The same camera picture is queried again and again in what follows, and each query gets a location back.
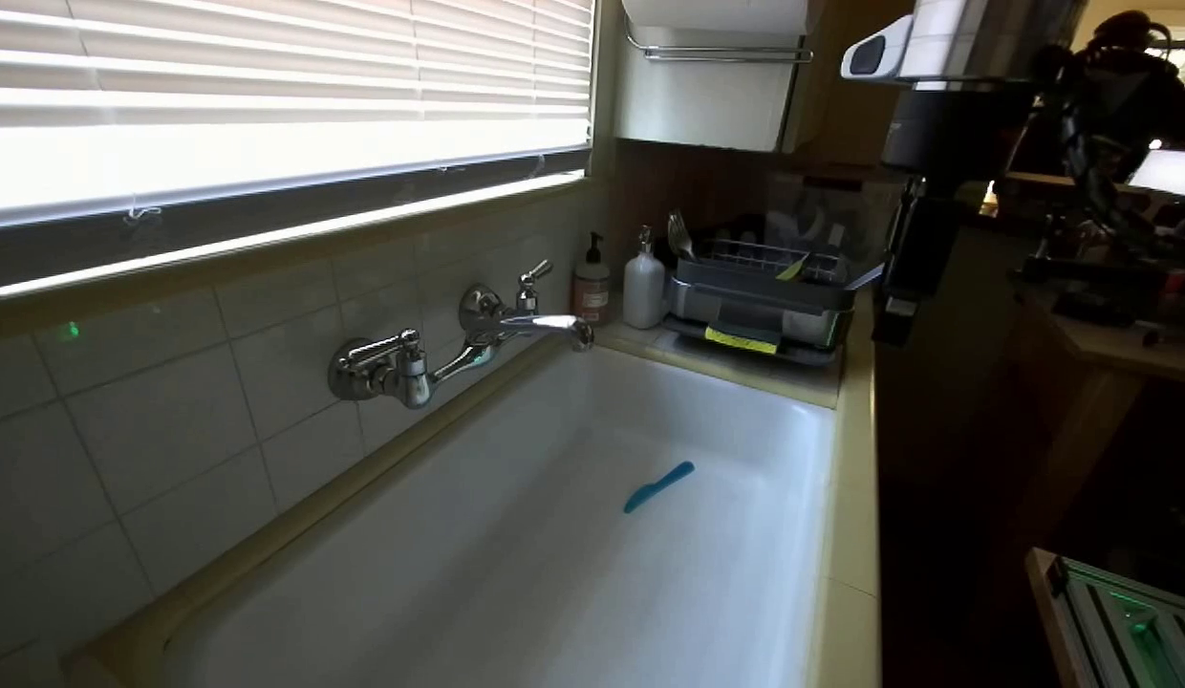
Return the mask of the dark soap pump bottle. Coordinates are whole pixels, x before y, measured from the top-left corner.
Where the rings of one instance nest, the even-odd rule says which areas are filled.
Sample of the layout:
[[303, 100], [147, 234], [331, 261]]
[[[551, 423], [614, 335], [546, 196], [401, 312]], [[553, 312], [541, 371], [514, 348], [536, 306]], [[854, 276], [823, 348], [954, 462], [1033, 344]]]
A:
[[610, 272], [602, 265], [598, 234], [587, 234], [587, 250], [572, 267], [572, 309], [598, 323], [610, 306]]

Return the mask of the chrome wall faucet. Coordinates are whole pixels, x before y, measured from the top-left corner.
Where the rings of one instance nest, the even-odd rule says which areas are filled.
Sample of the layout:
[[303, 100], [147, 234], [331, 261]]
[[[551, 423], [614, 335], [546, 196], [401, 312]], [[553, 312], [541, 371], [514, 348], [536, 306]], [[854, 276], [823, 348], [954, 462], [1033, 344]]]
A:
[[458, 298], [463, 348], [433, 365], [417, 329], [388, 335], [346, 335], [327, 365], [327, 392], [338, 400], [398, 396], [405, 409], [424, 409], [433, 392], [466, 371], [486, 365], [503, 339], [553, 332], [572, 348], [597, 339], [597, 323], [577, 312], [541, 312], [536, 283], [551, 272], [546, 261], [514, 276], [514, 302], [503, 302], [491, 285], [474, 283]]

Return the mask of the green ridged crate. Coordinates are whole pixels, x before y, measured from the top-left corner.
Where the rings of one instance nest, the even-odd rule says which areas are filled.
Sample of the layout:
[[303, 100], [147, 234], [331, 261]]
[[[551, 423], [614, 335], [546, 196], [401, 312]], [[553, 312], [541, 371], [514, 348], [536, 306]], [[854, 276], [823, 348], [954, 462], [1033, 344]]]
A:
[[1185, 688], [1185, 595], [1043, 545], [1024, 577], [1062, 688]]

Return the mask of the green yellow scrub sponge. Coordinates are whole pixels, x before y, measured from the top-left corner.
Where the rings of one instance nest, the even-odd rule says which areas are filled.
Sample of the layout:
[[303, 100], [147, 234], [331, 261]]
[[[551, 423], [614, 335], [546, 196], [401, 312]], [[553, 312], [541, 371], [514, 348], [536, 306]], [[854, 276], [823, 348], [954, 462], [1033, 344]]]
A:
[[742, 335], [742, 332], [722, 332], [722, 329], [713, 329], [713, 323], [703, 323], [698, 335], [703, 335], [707, 344], [735, 348], [735, 350], [779, 354], [779, 344], [777, 344], [777, 339], [756, 339], [756, 335]]

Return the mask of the white window blinds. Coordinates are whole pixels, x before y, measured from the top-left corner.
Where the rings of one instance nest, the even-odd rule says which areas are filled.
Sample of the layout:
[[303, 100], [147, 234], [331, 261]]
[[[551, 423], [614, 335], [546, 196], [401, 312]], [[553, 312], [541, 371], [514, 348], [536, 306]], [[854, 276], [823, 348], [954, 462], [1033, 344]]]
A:
[[597, 0], [0, 0], [0, 229], [593, 143]]

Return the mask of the yellow plastic spoon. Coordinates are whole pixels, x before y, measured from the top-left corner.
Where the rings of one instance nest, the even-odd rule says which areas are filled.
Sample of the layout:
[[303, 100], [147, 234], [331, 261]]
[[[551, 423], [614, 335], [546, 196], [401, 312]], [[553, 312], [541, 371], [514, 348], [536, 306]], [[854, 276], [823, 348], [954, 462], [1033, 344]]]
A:
[[801, 276], [801, 267], [809, 265], [815, 252], [801, 252], [797, 261], [791, 261], [786, 267], [777, 272], [779, 283], [795, 283]]

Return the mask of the white soap dispenser bottle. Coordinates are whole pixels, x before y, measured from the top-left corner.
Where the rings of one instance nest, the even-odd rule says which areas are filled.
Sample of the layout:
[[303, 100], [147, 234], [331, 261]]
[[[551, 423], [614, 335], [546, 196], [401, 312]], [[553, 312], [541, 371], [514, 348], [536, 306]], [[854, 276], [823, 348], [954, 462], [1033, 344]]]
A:
[[663, 312], [663, 265], [652, 257], [652, 236], [637, 234], [637, 252], [623, 265], [623, 322], [648, 329]]

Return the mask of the grey dish drying rack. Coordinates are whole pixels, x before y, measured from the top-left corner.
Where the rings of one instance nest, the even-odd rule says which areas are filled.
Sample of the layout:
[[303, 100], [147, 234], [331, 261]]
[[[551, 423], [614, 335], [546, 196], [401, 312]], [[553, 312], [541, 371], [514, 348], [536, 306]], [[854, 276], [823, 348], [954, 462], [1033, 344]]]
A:
[[[777, 272], [815, 252], [795, 283]], [[712, 257], [680, 261], [667, 276], [663, 329], [703, 339], [703, 323], [777, 339], [783, 363], [832, 365], [852, 322], [852, 302], [877, 279], [854, 272], [838, 250], [779, 250], [759, 242], [722, 242]]]

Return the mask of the blue plastic knife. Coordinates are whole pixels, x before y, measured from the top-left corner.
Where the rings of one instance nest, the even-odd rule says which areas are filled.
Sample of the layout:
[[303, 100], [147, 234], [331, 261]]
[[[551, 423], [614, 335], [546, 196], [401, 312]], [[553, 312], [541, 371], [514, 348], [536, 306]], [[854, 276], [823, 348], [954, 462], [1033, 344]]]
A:
[[637, 511], [646, 501], [652, 501], [667, 487], [682, 483], [689, 475], [694, 475], [694, 462], [677, 462], [661, 476], [652, 476], [652, 483], [637, 487], [634, 494], [625, 494], [623, 511]]

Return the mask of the white wall cabinet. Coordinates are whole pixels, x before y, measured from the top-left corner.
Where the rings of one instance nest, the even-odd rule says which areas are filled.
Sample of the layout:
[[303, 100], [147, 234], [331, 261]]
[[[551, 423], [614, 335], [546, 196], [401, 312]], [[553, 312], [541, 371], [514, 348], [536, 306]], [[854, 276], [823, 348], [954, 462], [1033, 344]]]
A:
[[619, 0], [619, 134], [652, 144], [777, 154], [809, 0]]

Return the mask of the white sink basin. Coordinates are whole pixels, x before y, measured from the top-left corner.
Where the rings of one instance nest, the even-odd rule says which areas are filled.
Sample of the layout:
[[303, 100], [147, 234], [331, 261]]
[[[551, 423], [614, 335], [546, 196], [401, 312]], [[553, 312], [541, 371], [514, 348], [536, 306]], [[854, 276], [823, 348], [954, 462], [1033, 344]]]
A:
[[[838, 416], [619, 350], [491, 409], [194, 615], [160, 688], [797, 688]], [[694, 475], [637, 511], [625, 494]]]

